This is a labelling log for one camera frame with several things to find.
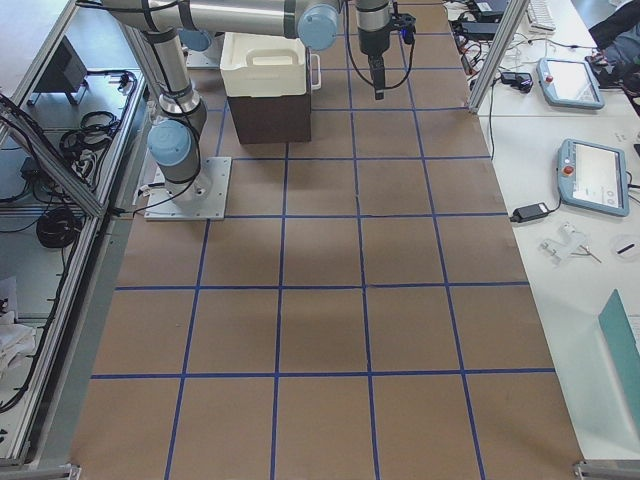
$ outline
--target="dark brown box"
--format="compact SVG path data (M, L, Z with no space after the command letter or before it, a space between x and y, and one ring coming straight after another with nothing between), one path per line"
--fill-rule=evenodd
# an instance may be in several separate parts
M228 97L241 144L311 141L311 93Z

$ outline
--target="green folder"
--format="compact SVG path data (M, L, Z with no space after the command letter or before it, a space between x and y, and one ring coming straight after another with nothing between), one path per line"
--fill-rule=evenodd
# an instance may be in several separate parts
M609 345L631 415L640 431L640 355L618 290L614 290L598 317Z

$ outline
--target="keyboard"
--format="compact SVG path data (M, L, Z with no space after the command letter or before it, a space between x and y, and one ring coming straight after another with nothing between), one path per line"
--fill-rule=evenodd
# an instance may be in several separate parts
M556 24L551 18L549 7L546 0L529 0L527 7L527 17L529 18L529 27L532 31L553 32Z

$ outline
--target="touchscreen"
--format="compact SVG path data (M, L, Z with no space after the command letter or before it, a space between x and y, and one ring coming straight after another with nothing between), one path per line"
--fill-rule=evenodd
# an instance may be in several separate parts
M562 100L595 102L596 94L583 63L547 61L556 95Z
M620 208L618 155L610 150L575 144L576 173L573 197Z

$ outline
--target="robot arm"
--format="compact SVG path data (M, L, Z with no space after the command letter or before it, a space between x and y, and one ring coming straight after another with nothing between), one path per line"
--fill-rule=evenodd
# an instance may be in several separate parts
M121 23L138 30L153 57L145 77L158 84L158 104L168 119L155 125L149 151L165 176L170 196L189 201L206 190L200 175L198 140L206 107L191 86L177 28L209 32L240 32L300 38L314 50L330 47L346 0L102 0ZM415 19L391 10L389 0L355 0L360 50L367 55L376 99L386 89L382 54L393 31L413 34ZM83 0L76 0L83 6ZM95 2L84 3L84 6Z

